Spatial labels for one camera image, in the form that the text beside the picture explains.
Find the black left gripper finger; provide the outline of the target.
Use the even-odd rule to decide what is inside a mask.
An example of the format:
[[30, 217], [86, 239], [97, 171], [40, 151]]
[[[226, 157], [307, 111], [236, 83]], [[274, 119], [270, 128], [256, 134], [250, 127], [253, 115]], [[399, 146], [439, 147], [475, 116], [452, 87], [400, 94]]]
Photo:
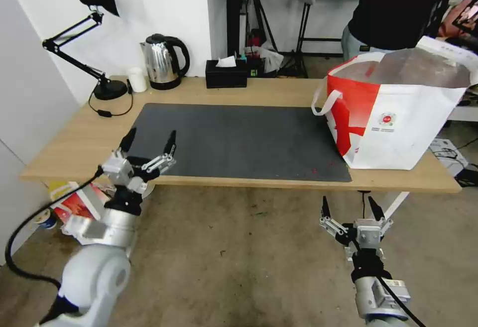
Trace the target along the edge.
[[136, 128], [131, 128], [129, 132], [121, 139], [119, 147], [113, 151], [113, 156], [116, 158], [126, 158], [131, 145], [134, 141]]
[[176, 151], [176, 130], [171, 131], [169, 138], [164, 146], [163, 153], [151, 159], [143, 165], [143, 171], [147, 174], [165, 173], [175, 163], [174, 154]]

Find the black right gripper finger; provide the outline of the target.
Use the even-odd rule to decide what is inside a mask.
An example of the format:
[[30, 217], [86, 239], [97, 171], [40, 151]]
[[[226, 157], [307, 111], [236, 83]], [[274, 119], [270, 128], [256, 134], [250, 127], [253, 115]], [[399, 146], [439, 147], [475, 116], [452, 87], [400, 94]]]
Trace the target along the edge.
[[346, 237], [346, 228], [331, 217], [327, 197], [322, 197], [320, 226], [330, 234], [337, 242], [343, 243]]
[[372, 196], [368, 196], [368, 202], [372, 211], [372, 215], [379, 224], [380, 235], [384, 236], [388, 229], [393, 225], [393, 220], [385, 217], [381, 206], [378, 205]]

